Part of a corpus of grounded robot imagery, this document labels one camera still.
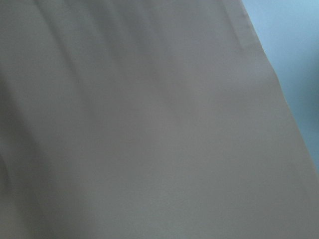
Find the light blue wall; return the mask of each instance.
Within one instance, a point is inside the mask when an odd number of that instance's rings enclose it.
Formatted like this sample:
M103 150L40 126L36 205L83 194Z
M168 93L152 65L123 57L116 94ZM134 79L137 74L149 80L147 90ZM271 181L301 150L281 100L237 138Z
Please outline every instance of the light blue wall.
M319 169L319 0L242 0Z

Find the cloth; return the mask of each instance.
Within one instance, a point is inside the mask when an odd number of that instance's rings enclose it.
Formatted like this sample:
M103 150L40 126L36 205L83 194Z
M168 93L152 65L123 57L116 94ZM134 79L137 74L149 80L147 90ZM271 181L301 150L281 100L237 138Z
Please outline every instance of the cloth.
M3 0L0 28L1 238L318 238L240 1Z

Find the gray fabric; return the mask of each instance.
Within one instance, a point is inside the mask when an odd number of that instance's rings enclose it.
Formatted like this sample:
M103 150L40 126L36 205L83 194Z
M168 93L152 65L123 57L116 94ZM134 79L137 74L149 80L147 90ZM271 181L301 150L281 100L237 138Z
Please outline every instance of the gray fabric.
M1 238L318 238L314 166L239 1L3 0L0 28Z

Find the blue background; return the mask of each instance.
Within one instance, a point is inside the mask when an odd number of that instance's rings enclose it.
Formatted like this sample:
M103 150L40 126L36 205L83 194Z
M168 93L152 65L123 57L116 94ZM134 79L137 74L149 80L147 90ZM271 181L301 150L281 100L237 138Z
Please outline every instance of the blue background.
M319 0L242 0L319 169Z

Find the fabric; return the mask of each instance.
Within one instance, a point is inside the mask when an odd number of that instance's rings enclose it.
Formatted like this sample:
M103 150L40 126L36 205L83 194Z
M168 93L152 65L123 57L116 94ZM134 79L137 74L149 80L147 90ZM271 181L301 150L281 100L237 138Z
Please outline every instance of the fabric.
M1 238L318 238L241 2L4 0L0 28Z

